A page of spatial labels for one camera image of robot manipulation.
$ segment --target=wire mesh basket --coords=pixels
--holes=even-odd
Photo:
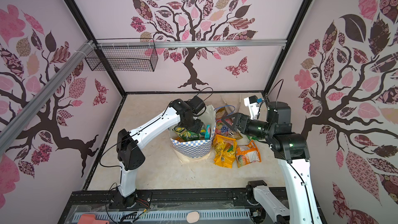
[[[137,39],[141,41],[139,45],[137,43],[134,45],[98,44],[86,56],[86,62],[92,71],[104,71],[106,67],[110,67],[113,71],[155,71],[158,54],[154,40],[152,38]]]

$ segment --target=butterfly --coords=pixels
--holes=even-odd
[[[238,75],[240,74],[240,72],[247,72],[248,71],[248,67],[247,67],[247,57],[243,58],[240,62],[239,65],[236,66],[228,66],[225,67],[226,70],[232,72],[232,75],[236,76],[236,78],[238,77]]]
[[[106,94],[106,92],[109,90],[109,89],[106,89],[105,86],[101,86],[101,83],[99,81],[97,81],[97,79],[95,79],[95,83],[96,83],[96,88],[97,88],[98,94],[94,98],[93,106],[98,105],[99,103],[101,103],[101,104],[105,103],[106,97],[104,96],[104,94]]]

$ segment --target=wall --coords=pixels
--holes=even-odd
[[[1,129],[85,41],[63,0],[0,0]],[[1,158],[2,222],[58,221],[120,99],[106,72],[79,64]]]
[[[184,41],[285,39],[302,0],[197,0],[196,6],[195,0],[76,2],[96,38]],[[148,12],[146,17],[140,15],[141,7]],[[181,47],[157,52],[155,72],[116,72],[126,91],[194,91],[207,86],[220,91],[263,90],[280,47],[198,47],[185,52]]]
[[[397,5],[315,0],[277,79],[329,224],[397,222]]]

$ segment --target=beige floor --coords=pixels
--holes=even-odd
[[[243,98],[260,93],[242,93],[239,112],[249,114],[243,103]],[[221,95],[230,105],[237,106],[240,94],[213,94],[205,103],[215,108],[223,106]],[[125,128],[127,131],[146,123],[160,112],[174,99],[188,100],[194,94],[158,94],[158,95],[129,95],[117,119],[116,125],[107,143],[107,148],[117,142],[117,133]],[[200,94],[205,99],[208,94]],[[262,107],[260,120],[266,119],[266,108]],[[238,144],[247,144],[246,137],[238,140]],[[247,181],[264,180],[270,187],[284,187],[285,182],[281,170],[274,158],[273,152],[266,144],[256,142],[262,162],[252,163],[241,168],[233,164],[233,168],[222,168],[213,164],[214,151],[206,160],[182,164],[173,151],[168,131],[154,138],[144,149],[145,162],[137,174],[138,189],[195,189],[195,188],[231,188],[245,187]],[[118,165],[116,147],[102,157],[104,165]],[[118,167],[97,167],[89,190],[108,190],[112,183],[119,183],[120,169]]]

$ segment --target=aluminum rail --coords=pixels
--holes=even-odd
[[[77,65],[93,50],[93,42],[86,41],[68,61],[59,69],[59,71],[47,82],[47,84],[38,92],[22,111],[3,129],[0,133],[0,156],[6,151],[12,142],[18,137],[29,122],[36,116],[47,100],[57,90],[57,88],[66,80],[68,75]]]
[[[226,47],[226,46],[285,46],[286,39],[255,39],[255,40],[221,40],[221,41],[182,41],[182,42],[155,42],[157,48],[176,47]],[[98,47],[121,47],[150,45],[147,42],[112,42],[111,39],[98,43]]]

